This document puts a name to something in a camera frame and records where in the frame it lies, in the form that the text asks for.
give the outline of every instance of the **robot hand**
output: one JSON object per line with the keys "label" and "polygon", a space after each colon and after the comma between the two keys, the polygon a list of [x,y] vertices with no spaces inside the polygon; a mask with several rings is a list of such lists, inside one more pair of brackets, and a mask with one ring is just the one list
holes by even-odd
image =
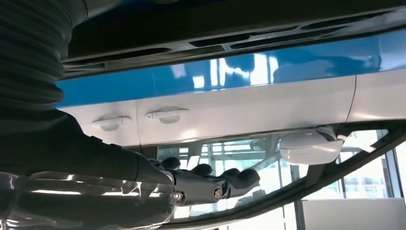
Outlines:
{"label": "robot hand", "polygon": [[208,164],[199,164],[192,170],[176,170],[180,161],[175,157],[163,161],[150,160],[150,163],[173,181],[176,198],[181,205],[208,204],[243,196],[259,185],[259,175],[253,169],[240,172],[233,168],[219,176],[212,176],[213,169]]}

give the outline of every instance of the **door handle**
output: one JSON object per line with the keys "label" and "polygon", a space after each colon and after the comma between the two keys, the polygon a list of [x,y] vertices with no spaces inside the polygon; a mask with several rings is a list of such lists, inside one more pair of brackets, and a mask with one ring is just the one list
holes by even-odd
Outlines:
{"label": "door handle", "polygon": [[180,116],[182,114],[186,114],[190,112],[189,109],[176,109],[176,110],[169,110],[169,111],[154,111],[146,114],[147,118],[150,119],[160,119],[166,118],[171,116]]}
{"label": "door handle", "polygon": [[103,119],[92,122],[94,126],[111,126],[111,125],[123,125],[126,123],[130,123],[131,118],[129,116],[119,116],[115,118]]}

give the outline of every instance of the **side mirror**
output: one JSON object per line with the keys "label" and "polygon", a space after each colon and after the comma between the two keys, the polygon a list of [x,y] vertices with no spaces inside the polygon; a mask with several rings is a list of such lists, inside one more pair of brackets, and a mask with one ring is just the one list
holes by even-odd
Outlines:
{"label": "side mirror", "polygon": [[253,140],[249,146],[252,151],[265,151],[266,150],[266,140],[264,138]]}
{"label": "side mirror", "polygon": [[343,143],[343,140],[337,140],[331,127],[307,129],[284,136],[281,155],[293,164],[326,164],[338,157]]}

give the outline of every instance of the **window glass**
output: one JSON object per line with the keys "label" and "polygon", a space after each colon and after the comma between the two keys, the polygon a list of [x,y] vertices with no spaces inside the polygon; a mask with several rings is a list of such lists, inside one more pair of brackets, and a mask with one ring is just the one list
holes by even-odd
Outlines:
{"label": "window glass", "polygon": [[[177,156],[182,169],[191,169],[197,163],[206,163],[211,165],[213,175],[218,176],[231,168],[240,171],[253,168],[261,177],[259,186],[242,197],[220,200],[215,204],[187,207],[186,211],[182,208],[175,218],[185,218],[186,212],[187,217],[192,217],[244,205],[306,176],[308,165],[291,165],[280,155],[281,138],[288,133],[290,132],[204,143],[191,142],[182,144],[179,148],[159,147],[159,159]],[[351,133],[336,163],[340,164],[362,150],[371,151],[372,144],[381,138],[383,133],[381,130]],[[385,161],[382,157],[304,199],[385,198],[388,197],[387,186]]]}
{"label": "window glass", "polygon": [[[362,150],[371,151],[371,145],[384,134],[386,130],[352,132],[344,142],[336,163],[340,164]],[[306,176],[308,165],[299,167],[300,177]],[[387,198],[390,182],[385,174],[388,173],[383,155],[304,199]]]}
{"label": "window glass", "polygon": [[406,142],[396,147],[396,158],[403,194],[406,193]]}

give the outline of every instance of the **air vent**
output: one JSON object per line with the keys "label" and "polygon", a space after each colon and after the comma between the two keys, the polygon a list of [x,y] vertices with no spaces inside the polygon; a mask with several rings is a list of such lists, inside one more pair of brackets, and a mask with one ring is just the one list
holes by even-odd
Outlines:
{"label": "air vent", "polygon": [[334,26],[334,25],[341,25],[341,24],[347,24],[347,23],[354,23],[354,22],[359,22],[363,20],[367,20],[373,17],[381,16],[386,13],[389,13],[390,11],[385,11],[385,12],[379,12],[379,13],[370,13],[370,14],[365,14],[365,15],[358,15],[358,16],[352,16],[352,17],[346,17],[346,18],[339,18],[339,19],[333,19],[333,20],[328,20],[328,21],[323,21],[319,23],[313,23],[310,25],[303,26],[302,29],[305,30],[312,30],[312,29],[319,29],[319,28],[324,28],[328,26]]}
{"label": "air vent", "polygon": [[171,49],[169,49],[169,48],[143,49],[143,50],[138,50],[138,51],[133,51],[133,52],[128,52],[128,53],[113,54],[113,55],[107,55],[107,56],[102,56],[102,57],[94,57],[94,58],[89,58],[89,59],[84,59],[84,60],[68,61],[63,64],[88,65],[88,64],[96,64],[96,63],[103,63],[103,62],[109,62],[109,61],[117,61],[117,60],[122,60],[122,59],[127,59],[127,58],[136,58],[136,57],[152,55],[152,54],[167,53],[170,51],[171,51]]}
{"label": "air vent", "polygon": [[204,47],[204,46],[213,46],[213,45],[218,45],[218,44],[223,44],[223,43],[244,41],[247,39],[249,39],[249,34],[238,34],[238,35],[210,38],[210,39],[194,41],[194,42],[189,42],[189,43],[195,47]]}
{"label": "air vent", "polygon": [[298,27],[298,26],[291,26],[291,27],[285,27],[285,28],[271,29],[271,30],[266,30],[266,31],[251,33],[251,35],[252,35],[252,36],[256,36],[256,35],[266,35],[266,34],[270,34],[270,33],[285,32],[285,31],[294,30],[294,29],[296,29],[297,27]]}
{"label": "air vent", "polygon": [[329,29],[324,29],[324,30],[305,32],[305,33],[300,33],[300,34],[292,34],[292,35],[281,36],[281,37],[267,38],[267,39],[262,39],[262,40],[258,40],[258,41],[252,41],[252,42],[238,43],[238,44],[231,45],[230,47],[232,49],[243,49],[243,48],[248,48],[248,47],[253,47],[253,46],[272,44],[272,43],[289,42],[289,41],[293,41],[293,40],[329,34],[329,33],[335,32],[339,29],[342,29],[344,27],[345,26],[341,26],[341,27],[336,27],[336,28],[329,28]]}

